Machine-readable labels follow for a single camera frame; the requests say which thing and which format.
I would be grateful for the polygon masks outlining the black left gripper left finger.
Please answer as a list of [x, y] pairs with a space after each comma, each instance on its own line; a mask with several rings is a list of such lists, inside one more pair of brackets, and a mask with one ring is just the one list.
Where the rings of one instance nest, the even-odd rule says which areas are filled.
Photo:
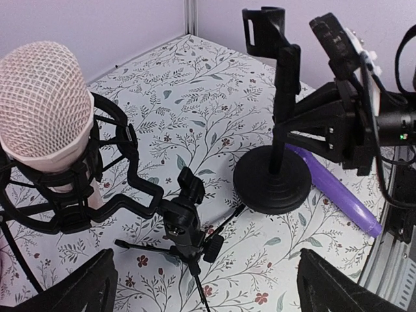
[[67, 278], [35, 296], [31, 311], [112, 311], [118, 272], [114, 251], [104, 249]]

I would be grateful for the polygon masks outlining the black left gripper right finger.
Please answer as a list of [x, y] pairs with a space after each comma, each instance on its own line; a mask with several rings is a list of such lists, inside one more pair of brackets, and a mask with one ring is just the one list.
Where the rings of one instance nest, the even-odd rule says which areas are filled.
[[353, 282], [312, 249], [301, 249], [297, 289], [302, 312], [402, 311]]

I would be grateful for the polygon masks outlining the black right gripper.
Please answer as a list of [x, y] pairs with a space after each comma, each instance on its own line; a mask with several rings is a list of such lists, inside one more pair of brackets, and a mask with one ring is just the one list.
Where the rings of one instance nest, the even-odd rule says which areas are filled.
[[359, 176], [372, 170], [375, 147], [369, 119], [361, 94], [348, 81], [326, 83], [296, 103], [282, 122], [282, 141]]

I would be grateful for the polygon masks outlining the black round-base mic stand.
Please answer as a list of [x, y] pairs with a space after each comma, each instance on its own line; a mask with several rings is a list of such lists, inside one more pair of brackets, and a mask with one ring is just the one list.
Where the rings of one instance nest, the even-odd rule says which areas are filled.
[[272, 143], [247, 151], [236, 163], [233, 186], [241, 202], [255, 212], [283, 215], [301, 206], [311, 188], [311, 173], [283, 141], [283, 122], [293, 115], [300, 93], [300, 54], [285, 37], [285, 10], [263, 6], [242, 11], [249, 55], [276, 60]]

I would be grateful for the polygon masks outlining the black shock mount tripod stand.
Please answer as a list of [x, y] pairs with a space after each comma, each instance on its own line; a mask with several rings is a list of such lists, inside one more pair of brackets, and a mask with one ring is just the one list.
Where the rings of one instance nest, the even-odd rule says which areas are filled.
[[[190, 168], [183, 167], [177, 177], [180, 192], [172, 200], [164, 199], [163, 188], [142, 179], [138, 173], [138, 138], [126, 114], [111, 100], [94, 94], [94, 124], [81, 158], [60, 174], [47, 174], [28, 167], [1, 150], [1, 232], [16, 261], [24, 271], [36, 294], [13, 307], [14, 311], [31, 311], [31, 300], [52, 288], [43, 287], [36, 279], [9, 228], [9, 222], [44, 235], [71, 235], [88, 231], [93, 223], [102, 224], [120, 209], [143, 219], [159, 215], [169, 248], [141, 247], [143, 252], [157, 252], [176, 258], [190, 270], [201, 303], [208, 306], [200, 281], [200, 261], [212, 263], [218, 257], [224, 239], [221, 229], [206, 235], [200, 226], [197, 207], [205, 196], [202, 180]], [[116, 146], [119, 161], [128, 164], [126, 183], [144, 193], [148, 204], [124, 193], [111, 195], [94, 209], [89, 206], [93, 196], [92, 182], [101, 181], [103, 174], [116, 165], [103, 164], [101, 149]]]

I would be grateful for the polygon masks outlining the pink beige microphone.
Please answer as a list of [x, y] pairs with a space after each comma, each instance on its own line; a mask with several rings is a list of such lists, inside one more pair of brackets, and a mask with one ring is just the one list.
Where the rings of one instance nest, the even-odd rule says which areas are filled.
[[1, 145], [8, 156], [63, 173], [81, 158], [93, 124], [94, 97], [65, 45], [33, 42], [1, 59]]

